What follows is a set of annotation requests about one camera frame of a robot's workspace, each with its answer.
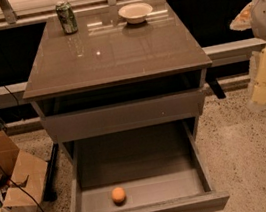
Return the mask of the grey drawer cabinet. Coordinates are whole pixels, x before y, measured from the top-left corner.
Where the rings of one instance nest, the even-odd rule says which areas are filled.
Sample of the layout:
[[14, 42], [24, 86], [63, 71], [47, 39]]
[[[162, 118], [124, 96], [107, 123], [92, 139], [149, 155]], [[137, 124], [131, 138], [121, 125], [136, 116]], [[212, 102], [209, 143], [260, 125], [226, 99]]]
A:
[[[135, 25], [112, 7], [77, 14], [75, 34], [47, 21], [24, 93], [41, 120], [203, 90], [211, 60], [165, 0], [149, 4]], [[55, 143], [73, 156], [78, 140]]]

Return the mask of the open grey middle drawer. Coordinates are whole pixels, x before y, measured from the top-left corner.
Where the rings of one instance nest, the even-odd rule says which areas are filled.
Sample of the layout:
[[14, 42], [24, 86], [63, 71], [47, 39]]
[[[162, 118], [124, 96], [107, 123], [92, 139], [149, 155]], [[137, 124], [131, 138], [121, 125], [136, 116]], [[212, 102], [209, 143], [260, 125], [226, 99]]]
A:
[[[197, 119], [75, 142], [71, 212], [215, 212], [226, 192], [212, 187], [195, 145]], [[125, 190], [116, 204], [111, 192]]]

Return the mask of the white paper bowl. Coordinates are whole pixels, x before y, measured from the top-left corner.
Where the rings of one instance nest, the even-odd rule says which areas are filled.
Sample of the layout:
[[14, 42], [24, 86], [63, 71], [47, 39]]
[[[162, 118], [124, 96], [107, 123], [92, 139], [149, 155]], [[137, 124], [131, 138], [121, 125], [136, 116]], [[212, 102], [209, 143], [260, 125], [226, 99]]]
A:
[[147, 3], [133, 3], [123, 6], [119, 11], [119, 15], [126, 19], [127, 23], [140, 24], [146, 20], [146, 17], [152, 11], [152, 6]]

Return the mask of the open cardboard box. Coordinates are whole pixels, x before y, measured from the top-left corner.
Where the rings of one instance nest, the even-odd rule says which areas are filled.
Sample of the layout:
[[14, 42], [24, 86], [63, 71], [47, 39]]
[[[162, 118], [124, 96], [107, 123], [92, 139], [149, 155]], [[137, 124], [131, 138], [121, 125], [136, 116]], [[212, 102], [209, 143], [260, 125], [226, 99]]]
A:
[[0, 212], [37, 212], [47, 166], [0, 131]]

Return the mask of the green soda can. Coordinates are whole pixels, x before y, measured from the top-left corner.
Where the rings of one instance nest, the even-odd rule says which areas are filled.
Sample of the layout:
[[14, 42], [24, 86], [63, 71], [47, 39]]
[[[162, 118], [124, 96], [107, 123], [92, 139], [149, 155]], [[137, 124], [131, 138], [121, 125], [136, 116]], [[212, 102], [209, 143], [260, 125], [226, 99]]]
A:
[[72, 6], [68, 1], [57, 2], [55, 6], [57, 17], [59, 18], [62, 29], [67, 35], [74, 34], [78, 31], [78, 25], [76, 23], [76, 17]]

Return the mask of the closed grey top drawer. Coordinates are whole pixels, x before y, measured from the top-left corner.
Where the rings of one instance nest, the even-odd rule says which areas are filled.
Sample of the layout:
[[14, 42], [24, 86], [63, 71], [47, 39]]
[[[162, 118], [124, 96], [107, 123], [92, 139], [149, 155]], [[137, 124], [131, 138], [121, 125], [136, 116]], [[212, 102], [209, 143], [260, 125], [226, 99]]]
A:
[[204, 100], [205, 91], [195, 89], [130, 104], [47, 116], [41, 123], [51, 139], [60, 143], [197, 117], [203, 112]]

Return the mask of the orange fruit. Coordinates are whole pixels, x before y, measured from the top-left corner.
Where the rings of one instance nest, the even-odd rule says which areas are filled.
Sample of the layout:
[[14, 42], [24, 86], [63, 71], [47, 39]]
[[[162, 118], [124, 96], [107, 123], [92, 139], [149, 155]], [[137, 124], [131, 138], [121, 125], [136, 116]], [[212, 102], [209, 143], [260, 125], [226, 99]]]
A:
[[121, 187], [116, 187], [111, 192], [112, 200], [116, 204], [123, 203], [126, 200], [125, 190]]

